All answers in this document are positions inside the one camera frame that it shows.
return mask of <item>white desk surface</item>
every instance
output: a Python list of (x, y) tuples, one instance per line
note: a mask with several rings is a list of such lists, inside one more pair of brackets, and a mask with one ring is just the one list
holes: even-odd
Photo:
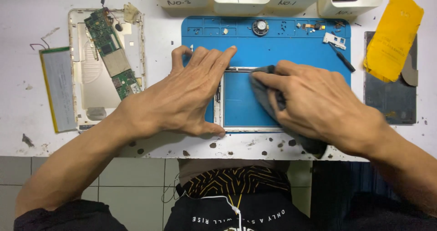
[[(363, 49), (364, 32), (375, 30), (389, 0), (350, 21), (353, 45), (352, 89), (363, 97)], [(437, 157), (437, 68), (435, 65), (435, 40), (437, 40), (437, 0), (414, 0), (423, 7), (418, 31), (417, 119), (412, 126), (397, 126), (403, 137)], [(41, 70), (38, 51), (30, 43), (40, 43), (40, 38), (59, 27), (46, 40), (52, 48), (68, 46), (68, 11), (74, 8), (99, 8), (100, 0), (0, 0), (0, 156), (46, 157), (69, 140), (78, 136), (77, 131), (55, 134), (48, 105), (47, 91)], [(150, 86), (167, 76), (171, 69), (170, 53), (180, 45), (180, 24), (186, 16), (212, 15), (211, 9), (169, 12), (157, 6), (156, 0), (106, 0), (109, 8), (123, 8), (131, 2), (144, 16), (145, 59), (147, 85)], [(274, 10), (266, 10), (266, 16)], [(290, 17), (318, 17), (316, 5)], [(32, 139), (35, 147), (21, 141), (23, 133)], [(313, 160), (301, 154), (302, 148), (288, 146), (292, 138), (283, 133), (251, 133), (226, 135), (223, 139), (191, 138), (183, 135), (161, 133), (146, 141), (138, 141), (134, 147), (126, 147), (121, 157), (152, 158), (246, 158), (276, 160)], [(284, 141), (283, 147), (278, 144)], [(143, 148), (145, 153), (137, 154)], [(363, 161), (347, 156), (329, 147), (325, 160)]]

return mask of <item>gray cloth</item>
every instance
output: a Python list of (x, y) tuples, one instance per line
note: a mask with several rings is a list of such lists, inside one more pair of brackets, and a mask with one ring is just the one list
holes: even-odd
[[(266, 73), (274, 73), (274, 69), (275, 66), (274, 65), (270, 65), (270, 66), (265, 66), (265, 67), (260, 67), (257, 69), (254, 69), (252, 71), (253, 72), (266, 72)], [(270, 115), (270, 117), (272, 117), (276, 122), (277, 118), (275, 116), (274, 110), (272, 108), (272, 106), (270, 105), (269, 99), (268, 99), (268, 95), (267, 95), (267, 86), (265, 86), (264, 84), (262, 84), (260, 81), (256, 80), (253, 76), (252, 73), (249, 74), (249, 79), (250, 79), (250, 83), (252, 86), (252, 90), (255, 94), (255, 97), (257, 98), (258, 102), (261, 104), (261, 106), (265, 109), (265, 111), (267, 111), (267, 113)], [(281, 91), (277, 90), (276, 91), (276, 100), (277, 100), (277, 105), (279, 110), (284, 110), (285, 109), (285, 98), (284, 95), (282, 94)], [(311, 139), (308, 137), (305, 137), (303, 135), (297, 134), (293, 131), (291, 131), (288, 128), (283, 128), (284, 132), (291, 135), (294, 139), (296, 139), (296, 141), (298, 143), (300, 143), (303, 147), (303, 149), (308, 152), (313, 154), (316, 158), (321, 158), (323, 156), (323, 154), (326, 151), (326, 147), (327, 147), (327, 143), (317, 140), (317, 139)]]

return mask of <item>gray floor tile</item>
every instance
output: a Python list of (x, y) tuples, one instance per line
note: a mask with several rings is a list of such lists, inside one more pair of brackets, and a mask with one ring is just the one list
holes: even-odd
[(311, 187), (313, 174), (310, 172), (310, 168), (312, 166), (313, 162), (310, 160), (290, 161), (287, 176), (292, 187)]
[(292, 187), (293, 205), (309, 217), (311, 210), (311, 188)]
[[(35, 174), (35, 172), (38, 170), (39, 167), (41, 167), (44, 162), (46, 162), (48, 157), (32, 157), (32, 174)], [(90, 186), (98, 186), (99, 185), (99, 178), (95, 179), (93, 183)]]
[(87, 187), (82, 193), (82, 200), (99, 201), (99, 187)]
[(99, 200), (129, 231), (162, 231), (162, 187), (99, 187)]
[(15, 199), (20, 189), (21, 186), (0, 186), (0, 231), (14, 229)]
[(30, 177), (30, 157), (0, 156), (0, 185), (23, 185)]
[(178, 193), (174, 193), (174, 198), (173, 198), (173, 190), (174, 190), (174, 187), (169, 188), (164, 195), (164, 201), (165, 202), (169, 201), (168, 203), (164, 204), (164, 217), (163, 217), (163, 226), (164, 227), (167, 224), (168, 218), (170, 217), (171, 209), (174, 206), (174, 203), (176, 202), (175, 198), (177, 199), (179, 197)]
[(179, 163), (175, 158), (167, 158), (165, 160), (165, 186), (170, 184), (173, 186), (175, 177), (179, 174)]
[(100, 186), (163, 186), (163, 158), (114, 158), (100, 174)]

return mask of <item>yellow packaging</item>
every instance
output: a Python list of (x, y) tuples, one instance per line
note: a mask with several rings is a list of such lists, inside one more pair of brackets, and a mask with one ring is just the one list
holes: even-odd
[(384, 82), (394, 82), (407, 58), (423, 16), (413, 0), (390, 0), (367, 47), (366, 70)]

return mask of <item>black screwdriver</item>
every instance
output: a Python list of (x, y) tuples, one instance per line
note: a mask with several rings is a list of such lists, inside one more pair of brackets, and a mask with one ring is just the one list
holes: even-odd
[(344, 57), (344, 55), (340, 53), (338, 50), (336, 50), (334, 45), (332, 45), (331, 43), (328, 44), (331, 45), (332, 49), (337, 53), (338, 58), (340, 58), (340, 60), (345, 64), (347, 69), (349, 69), (349, 71), (351, 72), (355, 72), (355, 68), (353, 68), (352, 64)]

